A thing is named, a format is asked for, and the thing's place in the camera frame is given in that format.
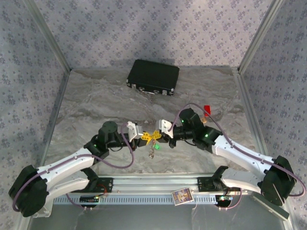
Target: patterned wallpaper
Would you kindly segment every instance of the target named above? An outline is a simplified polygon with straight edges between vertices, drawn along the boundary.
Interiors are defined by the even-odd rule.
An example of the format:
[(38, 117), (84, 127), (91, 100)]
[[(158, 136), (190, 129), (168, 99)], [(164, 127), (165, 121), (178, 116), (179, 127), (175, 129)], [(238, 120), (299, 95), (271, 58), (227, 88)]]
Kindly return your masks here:
[(65, 79), (23, 1), (0, 9), (0, 229), (10, 230), (17, 213), (8, 190), (23, 167), (38, 165)]
[(238, 66), (272, 0), (35, 0), (72, 68)]
[[(285, 0), (243, 74), (272, 156), (289, 159), (307, 183), (307, 2)], [(292, 199), (307, 229), (307, 196)]]

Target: table surface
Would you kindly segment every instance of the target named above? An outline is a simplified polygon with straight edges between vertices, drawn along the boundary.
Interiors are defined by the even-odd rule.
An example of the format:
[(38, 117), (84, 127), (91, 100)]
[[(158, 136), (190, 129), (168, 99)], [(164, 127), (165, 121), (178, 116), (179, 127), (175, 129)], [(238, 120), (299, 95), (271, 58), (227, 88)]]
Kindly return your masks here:
[[(136, 121), (143, 126), (144, 131), (153, 132), (156, 120), (166, 119), (172, 121), (177, 111), (189, 102), (201, 106), (210, 105), (211, 113), (227, 134), (234, 141), (254, 150), (253, 139), (249, 131), (243, 105), (238, 96), (238, 90), (230, 68), (181, 68), (175, 95), (151, 95), (140, 93), (126, 86), (129, 69), (103, 69), (103, 70), (76, 70), (72, 71), (61, 104), (57, 124), (47, 151), (46, 163), (52, 163), (63, 157), (69, 156), (82, 148), (92, 136), (97, 134), (105, 121), (113, 120), (118, 126), (127, 121)], [(202, 113), (193, 108), (200, 116)], [(208, 121), (208, 126), (216, 127)], [(168, 144), (160, 144), (160, 149), (155, 151), (154, 158), (149, 158), (150, 146), (138, 148), (135, 151), (135, 163), (128, 169), (119, 170), (103, 163), (92, 168), (98, 175), (118, 173), (213, 173), (220, 165), (227, 165), (235, 169), (242, 168), (229, 160), (212, 155), (206, 151), (189, 146), (185, 142), (178, 142), (177, 147), (170, 149)], [(110, 152), (106, 158), (112, 164), (127, 165), (131, 156), (126, 148), (118, 152)], [(261, 207), (258, 203), (245, 197), (241, 204), (227, 212), (219, 212), (216, 207), (204, 206), (191, 210), (191, 206), (167, 207), (163, 206), (124, 206), (115, 207), (108, 215), (95, 211), (84, 214), (73, 206), (54, 205), (49, 218), (38, 218), (32, 221), (31, 230), (36, 230), (44, 225), (44, 229), (98, 229), (104, 223), (108, 229), (121, 229), (119, 223), (107, 219), (121, 215), (123, 221), (132, 224), (130, 210), (142, 219), (142, 211), (154, 212), (157, 216), (152, 222), (152, 228), (146, 229), (199, 229), (197, 225), (205, 226), (200, 229), (282, 229), (281, 221)], [(171, 214), (174, 226), (161, 225), (160, 214), (166, 211)], [(141, 226), (135, 222), (131, 226)]]

